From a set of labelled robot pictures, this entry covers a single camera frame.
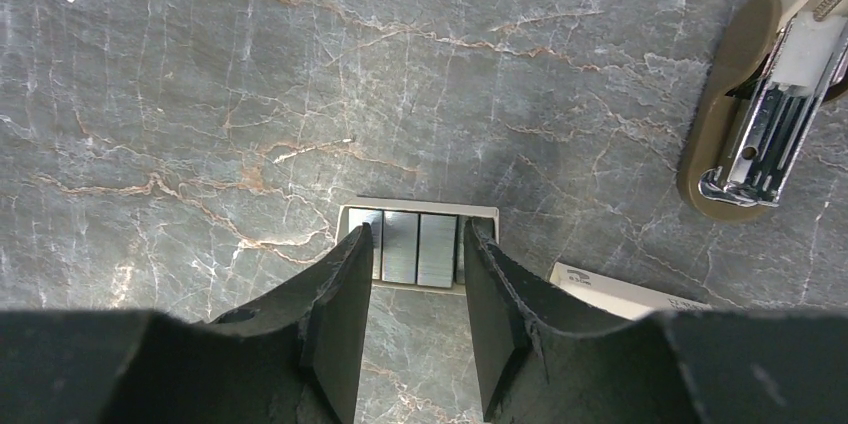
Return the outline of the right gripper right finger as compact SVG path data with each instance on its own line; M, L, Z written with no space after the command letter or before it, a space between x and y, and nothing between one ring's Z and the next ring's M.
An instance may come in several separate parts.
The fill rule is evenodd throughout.
M663 310L630 321L464 227L471 336L488 423L843 423L847 317Z

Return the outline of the beige stapler base half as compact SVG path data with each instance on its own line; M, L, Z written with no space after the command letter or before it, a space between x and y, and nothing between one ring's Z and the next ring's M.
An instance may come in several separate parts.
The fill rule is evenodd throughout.
M779 204L815 115L847 92L847 0L749 0L718 45L681 156L681 197L708 218Z

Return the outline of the white staple tray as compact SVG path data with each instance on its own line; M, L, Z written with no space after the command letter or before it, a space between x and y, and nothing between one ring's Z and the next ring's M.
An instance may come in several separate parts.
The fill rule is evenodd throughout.
M477 220L500 239L496 207L357 196L339 208L335 239L365 223L372 229L372 284L463 296L464 226Z

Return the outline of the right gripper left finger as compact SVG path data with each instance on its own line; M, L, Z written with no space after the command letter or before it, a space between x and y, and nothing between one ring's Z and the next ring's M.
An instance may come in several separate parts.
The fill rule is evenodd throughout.
M360 225L211 322L150 309L5 311L5 423L350 423L372 290Z

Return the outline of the white staple box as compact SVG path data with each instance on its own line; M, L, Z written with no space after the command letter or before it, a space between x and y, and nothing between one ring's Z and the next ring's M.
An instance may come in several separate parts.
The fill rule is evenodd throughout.
M712 307L679 296L556 263L549 281L566 293L610 314L631 321L657 311L707 311Z

